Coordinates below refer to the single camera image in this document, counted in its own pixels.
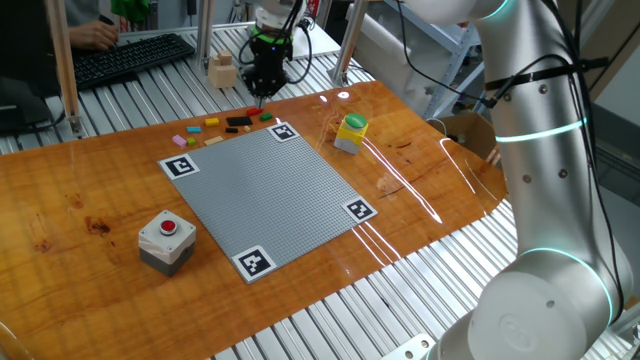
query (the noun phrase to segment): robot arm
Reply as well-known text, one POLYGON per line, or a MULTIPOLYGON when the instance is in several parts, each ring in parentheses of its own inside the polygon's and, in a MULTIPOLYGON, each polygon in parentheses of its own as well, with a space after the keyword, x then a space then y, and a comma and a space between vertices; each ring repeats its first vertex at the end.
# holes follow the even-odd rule
POLYGON ((561 28, 543 0, 405 3, 431 23, 474 23, 488 96, 532 63, 526 72, 536 74, 518 77, 491 110, 518 257, 427 358, 578 360, 615 321, 632 277, 610 237, 591 169, 581 115, 589 99, 580 99, 574 73, 545 72, 572 63, 561 28))
POLYGON ((308 24, 301 23, 306 0, 262 0, 256 1, 254 6, 256 25, 251 37, 240 50, 240 62, 247 65, 242 69, 241 75, 255 98, 256 107, 262 108, 265 100, 275 95, 284 85, 297 82, 292 81, 283 68, 284 59, 291 61, 293 57, 293 30, 301 27, 307 38, 309 34, 308 24), (247 44, 253 53, 253 60, 250 62, 245 62, 242 57, 247 44))

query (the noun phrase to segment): desk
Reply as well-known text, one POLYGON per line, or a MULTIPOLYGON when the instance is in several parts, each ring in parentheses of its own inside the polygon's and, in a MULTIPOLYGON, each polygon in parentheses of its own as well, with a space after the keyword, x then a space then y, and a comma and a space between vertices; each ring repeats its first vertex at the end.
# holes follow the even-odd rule
MULTIPOLYGON (((227 49, 233 54, 233 64, 237 68, 242 67, 238 62, 238 53, 240 46, 248 39, 246 28, 249 25, 249 23, 214 25, 211 39, 212 54, 227 49)), ((327 35, 322 34, 320 27, 316 27, 314 32, 321 33, 320 38, 326 39, 327 35)), ((196 46, 195 28, 122 34, 120 44, 167 33, 175 33, 187 43, 196 46)), ((319 54, 316 50, 314 50, 311 70, 304 80, 296 85, 285 85, 273 100, 310 95, 333 88, 327 70, 335 66, 338 57, 335 53, 319 54)), ((298 59, 286 62, 284 68, 292 77, 298 77, 302 75, 306 65, 306 59, 298 59)), ((347 75, 350 84, 373 80, 373 77, 360 69, 352 68, 351 70, 347 75)), ((137 76, 139 80, 98 86, 79 92, 83 138, 254 104, 253 96, 249 94, 247 87, 239 78, 233 88, 216 89, 211 85, 204 71, 200 67, 193 66, 191 57, 140 71, 137 76)), ((62 111, 60 97, 47 98, 46 102, 53 116, 57 117, 62 111)), ((48 129, 38 135, 0 135, 0 154, 74 140, 76 137, 71 132, 69 123, 63 121, 56 126, 56 129, 48 129)))
MULTIPOLYGON (((205 117, 9 154, 0 157, 0 322, 37 359, 203 359, 483 217, 505 195, 499 170, 379 82, 266 111, 370 200, 380 212, 370 228, 247 285, 156 164, 184 152, 171 137, 205 117), (371 124, 357 156, 332 145, 348 112, 371 124), (173 278, 138 258, 137 232, 162 209, 199 230, 173 278)), ((203 125, 198 143, 241 136, 223 130, 203 125)))

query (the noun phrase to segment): white wall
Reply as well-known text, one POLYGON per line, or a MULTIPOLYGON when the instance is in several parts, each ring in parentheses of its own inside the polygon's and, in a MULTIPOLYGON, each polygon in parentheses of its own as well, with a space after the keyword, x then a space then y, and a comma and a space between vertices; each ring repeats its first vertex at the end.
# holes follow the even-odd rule
MULTIPOLYGON (((223 24, 231 11, 231 0, 214 1, 213 22, 223 24)), ((100 0, 100 12, 110 17, 111 0, 100 0)), ((186 0, 159 0, 158 1, 158 26, 160 30, 175 29, 189 26, 186 0)), ((193 26, 198 25, 198 15, 193 15, 193 26)))
POLYGON ((596 99, 596 104, 640 126, 640 47, 596 99))

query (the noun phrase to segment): gray lego baseplate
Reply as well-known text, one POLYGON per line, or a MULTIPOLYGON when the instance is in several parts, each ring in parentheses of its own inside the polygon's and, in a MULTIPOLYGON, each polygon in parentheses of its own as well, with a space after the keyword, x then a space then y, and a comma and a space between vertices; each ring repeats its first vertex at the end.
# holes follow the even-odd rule
POLYGON ((248 283, 377 214, 287 123, 159 164, 248 283))

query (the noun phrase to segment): aluminum frame post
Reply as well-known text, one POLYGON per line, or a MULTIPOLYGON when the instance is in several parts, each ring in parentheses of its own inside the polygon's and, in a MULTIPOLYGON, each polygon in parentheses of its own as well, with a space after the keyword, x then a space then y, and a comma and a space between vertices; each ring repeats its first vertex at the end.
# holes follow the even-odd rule
POLYGON ((344 33, 342 40, 342 46, 340 47, 340 54, 338 54, 338 61, 333 69, 328 71, 331 83, 337 87, 347 86, 347 69, 349 68, 349 62, 353 56, 353 50, 356 47, 356 41, 358 35, 360 35, 360 28, 364 21, 364 15, 369 6, 369 0, 356 0, 349 19, 349 25, 347 31, 344 33))
POLYGON ((213 7, 214 0, 200 0, 198 12, 198 39, 195 65, 206 66, 211 57, 211 37, 213 36, 213 7))
POLYGON ((71 42, 69 41, 69 28, 67 27, 67 13, 64 0, 46 0, 46 6, 64 112, 67 121, 69 121, 71 125, 71 131, 74 135, 80 135, 82 131, 80 105, 78 103, 76 76, 73 72, 71 42))

